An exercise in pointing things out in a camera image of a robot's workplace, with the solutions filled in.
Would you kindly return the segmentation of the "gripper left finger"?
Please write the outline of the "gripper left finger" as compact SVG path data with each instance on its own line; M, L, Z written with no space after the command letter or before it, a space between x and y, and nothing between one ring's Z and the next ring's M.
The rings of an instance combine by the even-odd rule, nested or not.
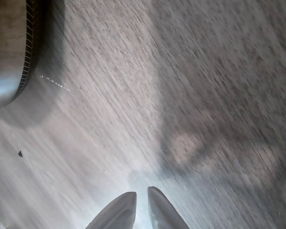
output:
M121 194L104 207L86 229L132 229L136 203L136 192Z

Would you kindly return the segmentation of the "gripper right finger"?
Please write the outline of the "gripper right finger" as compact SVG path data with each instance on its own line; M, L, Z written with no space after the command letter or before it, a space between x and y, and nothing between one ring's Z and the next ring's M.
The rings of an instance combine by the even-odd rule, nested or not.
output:
M147 193L149 216L153 229L189 229L160 189L154 186L148 187Z

